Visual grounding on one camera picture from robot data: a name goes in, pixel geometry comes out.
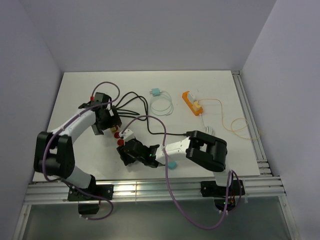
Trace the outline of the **beige red power strip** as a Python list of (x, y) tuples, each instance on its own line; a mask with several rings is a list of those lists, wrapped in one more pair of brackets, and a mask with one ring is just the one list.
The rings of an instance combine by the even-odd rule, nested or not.
[(118, 128), (119, 128), (118, 132), (112, 133), (111, 130), (110, 130), (110, 132), (111, 132), (111, 135), (112, 135), (113, 139), (115, 140), (116, 144), (118, 146), (123, 146), (125, 144), (125, 141), (120, 138), (119, 133), (121, 132), (121, 128), (119, 126), (118, 126)]

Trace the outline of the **dark teal charger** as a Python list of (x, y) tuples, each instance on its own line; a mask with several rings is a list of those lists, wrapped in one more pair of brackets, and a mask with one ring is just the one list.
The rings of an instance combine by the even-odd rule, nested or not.
[(174, 170), (176, 167), (177, 167), (177, 163), (175, 161), (172, 161), (172, 162), (169, 162), (167, 164), (167, 167), (170, 169), (170, 170)]

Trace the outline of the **tan yellow charger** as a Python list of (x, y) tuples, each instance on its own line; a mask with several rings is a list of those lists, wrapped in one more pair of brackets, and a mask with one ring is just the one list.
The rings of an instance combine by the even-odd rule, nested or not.
[(193, 107), (195, 112), (198, 112), (198, 111), (200, 111), (202, 109), (202, 106), (199, 104), (198, 101), (194, 101), (192, 107)]

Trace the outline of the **white dual usb charger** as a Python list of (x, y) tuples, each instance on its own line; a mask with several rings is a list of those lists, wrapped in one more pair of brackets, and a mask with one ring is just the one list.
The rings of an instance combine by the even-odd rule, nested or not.
[(187, 93), (187, 99), (189, 100), (189, 102), (192, 105), (193, 105), (194, 101), (197, 101), (197, 98), (195, 97), (195, 95), (190, 91)]

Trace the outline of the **yellow olive charger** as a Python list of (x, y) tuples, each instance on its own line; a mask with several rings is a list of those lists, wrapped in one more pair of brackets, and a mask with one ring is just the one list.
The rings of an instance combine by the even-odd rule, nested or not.
[(114, 127), (110, 128), (110, 131), (111, 131), (112, 133), (116, 133), (116, 132), (119, 131), (119, 127), (118, 127), (118, 126), (114, 126)]

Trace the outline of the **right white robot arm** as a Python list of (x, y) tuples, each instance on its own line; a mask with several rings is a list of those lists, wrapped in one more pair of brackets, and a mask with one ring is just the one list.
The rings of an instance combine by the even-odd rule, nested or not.
[(222, 195), (229, 194), (233, 188), (232, 173), (226, 164), (227, 142), (213, 135), (194, 130), (180, 141), (163, 145), (146, 146), (137, 140), (130, 129), (119, 133), (122, 145), (117, 147), (124, 165), (140, 162), (147, 167), (169, 167), (178, 160), (190, 160), (213, 173), (216, 189)]

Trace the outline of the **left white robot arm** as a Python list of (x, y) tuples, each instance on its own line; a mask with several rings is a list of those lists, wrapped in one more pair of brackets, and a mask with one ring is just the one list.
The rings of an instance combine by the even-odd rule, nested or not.
[(77, 113), (61, 127), (51, 132), (40, 132), (36, 138), (34, 171), (57, 176), (79, 188), (79, 194), (86, 200), (95, 198), (98, 193), (96, 178), (76, 166), (73, 144), (89, 127), (98, 136), (105, 130), (122, 125), (112, 101), (109, 95), (97, 92), (89, 102), (81, 104)]

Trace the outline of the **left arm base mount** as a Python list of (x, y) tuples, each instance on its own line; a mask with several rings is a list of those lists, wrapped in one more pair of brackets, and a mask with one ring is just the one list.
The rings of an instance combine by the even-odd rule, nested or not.
[(93, 190), (78, 190), (76, 188), (70, 187), (67, 201), (78, 202), (78, 213), (82, 217), (89, 218), (91, 215), (96, 215), (98, 213), (102, 201), (108, 202), (111, 207), (110, 212), (107, 214), (109, 216), (114, 210), (114, 205), (111, 202), (111, 200), (113, 199), (113, 193), (113, 184), (98, 184)]

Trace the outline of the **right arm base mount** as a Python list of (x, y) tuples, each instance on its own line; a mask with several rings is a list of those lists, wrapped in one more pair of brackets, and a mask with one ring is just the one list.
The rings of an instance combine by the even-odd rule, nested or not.
[[(214, 198), (214, 205), (219, 211), (223, 211), (226, 204), (226, 187), (218, 186), (215, 181), (201, 181), (200, 193), (202, 197)], [(245, 188), (243, 181), (232, 180), (228, 188), (228, 201), (226, 210), (232, 211), (237, 206), (236, 197), (245, 195)]]

